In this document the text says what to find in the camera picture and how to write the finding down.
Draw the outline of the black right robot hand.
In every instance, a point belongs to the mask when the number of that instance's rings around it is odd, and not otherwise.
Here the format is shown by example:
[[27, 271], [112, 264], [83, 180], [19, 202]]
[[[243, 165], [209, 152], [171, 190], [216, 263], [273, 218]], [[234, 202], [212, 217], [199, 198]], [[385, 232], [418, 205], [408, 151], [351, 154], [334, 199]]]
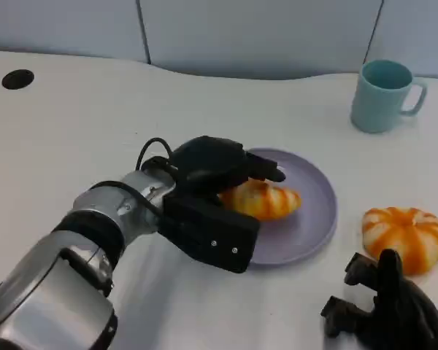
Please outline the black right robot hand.
[[345, 268], [345, 283], [374, 290], [374, 308], [330, 297], [320, 315], [324, 333], [354, 335], [367, 349], [438, 349], [438, 310], [403, 273], [400, 255], [384, 249], [378, 261], [355, 253]]

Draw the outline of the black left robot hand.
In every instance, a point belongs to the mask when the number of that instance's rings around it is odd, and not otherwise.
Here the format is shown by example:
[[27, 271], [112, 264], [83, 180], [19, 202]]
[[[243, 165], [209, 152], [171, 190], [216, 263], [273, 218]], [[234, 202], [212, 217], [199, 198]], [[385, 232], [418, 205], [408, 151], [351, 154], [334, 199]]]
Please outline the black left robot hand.
[[169, 156], [177, 169], [177, 191], [210, 196], [240, 186], [248, 179], [283, 182], [277, 162], [257, 156], [230, 139], [200, 136], [178, 147]]

